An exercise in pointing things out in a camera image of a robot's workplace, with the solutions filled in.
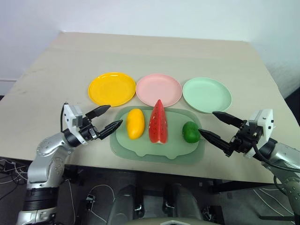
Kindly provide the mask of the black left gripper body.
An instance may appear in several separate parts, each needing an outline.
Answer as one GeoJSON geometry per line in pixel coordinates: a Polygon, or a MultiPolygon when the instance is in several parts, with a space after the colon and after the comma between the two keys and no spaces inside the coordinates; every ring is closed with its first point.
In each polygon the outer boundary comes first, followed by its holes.
{"type": "Polygon", "coordinates": [[[100,138],[100,132],[92,124],[92,121],[88,115],[82,119],[82,125],[79,126],[79,133],[85,141],[91,141],[100,138]]]}

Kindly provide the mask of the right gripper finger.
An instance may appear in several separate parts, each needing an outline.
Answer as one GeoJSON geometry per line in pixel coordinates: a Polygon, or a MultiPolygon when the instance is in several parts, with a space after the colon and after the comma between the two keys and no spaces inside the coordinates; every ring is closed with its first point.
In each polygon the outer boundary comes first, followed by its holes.
{"type": "Polygon", "coordinates": [[[219,112],[219,111],[214,111],[212,112],[212,114],[214,116],[216,116],[220,121],[228,124],[228,125],[232,125],[236,128],[242,128],[245,126],[246,124],[246,120],[241,120],[235,116],[232,116],[226,112],[219,112]]]}
{"type": "Polygon", "coordinates": [[[233,149],[229,142],[222,140],[220,136],[211,131],[200,128],[198,129],[198,131],[205,140],[221,149],[227,157],[230,157],[232,155],[233,149]]]}

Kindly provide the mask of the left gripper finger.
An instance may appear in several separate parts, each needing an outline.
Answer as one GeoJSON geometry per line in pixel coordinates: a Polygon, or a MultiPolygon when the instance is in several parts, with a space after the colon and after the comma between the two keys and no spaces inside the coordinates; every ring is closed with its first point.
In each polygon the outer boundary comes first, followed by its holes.
{"type": "Polygon", "coordinates": [[[86,118],[89,120],[94,119],[95,117],[99,117],[104,114],[111,106],[110,105],[101,105],[90,112],[86,113],[86,118]]]}
{"type": "Polygon", "coordinates": [[[112,133],[114,133],[119,127],[120,125],[123,123],[123,120],[117,120],[114,121],[110,124],[108,124],[102,131],[100,131],[98,133],[98,138],[103,140],[106,137],[108,137],[109,135],[111,135],[112,133]]]}

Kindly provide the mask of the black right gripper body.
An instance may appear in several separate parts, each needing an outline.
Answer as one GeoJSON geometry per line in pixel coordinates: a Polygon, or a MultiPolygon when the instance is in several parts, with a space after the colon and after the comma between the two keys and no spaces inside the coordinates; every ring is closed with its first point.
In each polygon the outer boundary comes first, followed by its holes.
{"type": "Polygon", "coordinates": [[[247,124],[244,120],[239,126],[236,135],[230,141],[230,150],[238,153],[248,153],[252,146],[252,142],[258,144],[263,134],[263,128],[254,122],[247,124]]]}

